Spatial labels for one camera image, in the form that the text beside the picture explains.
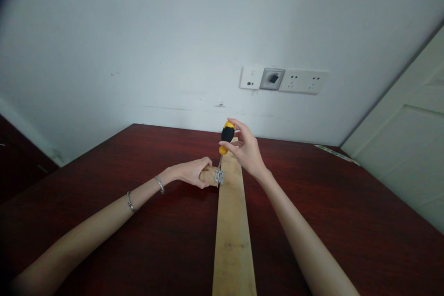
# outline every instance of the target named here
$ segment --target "wooden board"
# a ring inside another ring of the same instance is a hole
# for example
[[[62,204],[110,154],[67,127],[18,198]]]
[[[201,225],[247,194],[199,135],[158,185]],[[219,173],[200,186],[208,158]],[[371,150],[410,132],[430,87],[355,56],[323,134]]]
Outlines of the wooden board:
[[[213,296],[256,295],[242,167],[232,153],[223,159],[219,186]]]

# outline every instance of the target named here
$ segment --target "bangle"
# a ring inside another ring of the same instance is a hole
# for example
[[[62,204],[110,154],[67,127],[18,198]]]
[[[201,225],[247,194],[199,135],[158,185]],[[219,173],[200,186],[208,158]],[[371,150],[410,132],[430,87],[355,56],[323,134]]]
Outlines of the bangle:
[[[128,198],[128,206],[131,208],[131,211],[132,211],[133,213],[135,213],[137,210],[134,209],[133,204],[131,203],[131,200],[130,200],[130,192],[131,192],[131,191],[128,191],[128,193],[126,193],[126,197]]]
[[[157,182],[159,183],[159,186],[160,186],[160,192],[161,192],[162,194],[165,194],[165,189],[163,188],[162,182],[160,181],[159,177],[156,176],[155,178],[156,178]]]

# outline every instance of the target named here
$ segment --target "wall switch panel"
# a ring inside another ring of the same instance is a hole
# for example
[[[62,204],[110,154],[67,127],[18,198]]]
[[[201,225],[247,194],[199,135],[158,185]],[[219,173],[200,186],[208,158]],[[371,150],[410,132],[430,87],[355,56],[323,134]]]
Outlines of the wall switch panel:
[[[328,72],[287,69],[279,87],[284,93],[319,94],[328,80]]]
[[[278,90],[284,77],[285,69],[265,68],[262,80],[260,82],[261,89]]]
[[[263,68],[243,67],[240,75],[239,88],[259,89],[262,80]]]

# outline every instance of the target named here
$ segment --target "wooden table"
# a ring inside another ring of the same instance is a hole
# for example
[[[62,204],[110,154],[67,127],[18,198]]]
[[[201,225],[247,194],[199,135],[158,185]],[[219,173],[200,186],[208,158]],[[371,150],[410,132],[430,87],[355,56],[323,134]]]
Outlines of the wooden table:
[[[168,166],[209,156],[220,134],[132,125],[0,206],[8,278],[77,224]],[[362,295],[444,292],[444,236],[363,168],[311,144],[259,139],[278,183]],[[260,185],[244,185],[259,295],[308,295]],[[172,183],[59,295],[210,295],[218,189]]]

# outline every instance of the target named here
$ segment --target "wrist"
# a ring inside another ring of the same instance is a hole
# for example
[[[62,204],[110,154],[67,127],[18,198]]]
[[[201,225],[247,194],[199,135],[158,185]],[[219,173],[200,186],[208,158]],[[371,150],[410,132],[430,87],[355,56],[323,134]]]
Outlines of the wrist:
[[[160,181],[162,182],[162,185],[167,185],[168,183],[171,183],[172,181],[175,181],[179,179],[178,175],[176,174],[174,168],[168,167],[158,175]]]
[[[267,177],[269,177],[270,175],[271,175],[271,171],[268,170],[267,167],[264,165],[264,167],[260,168],[253,175],[253,177],[256,178],[256,180],[262,184],[266,181]]]

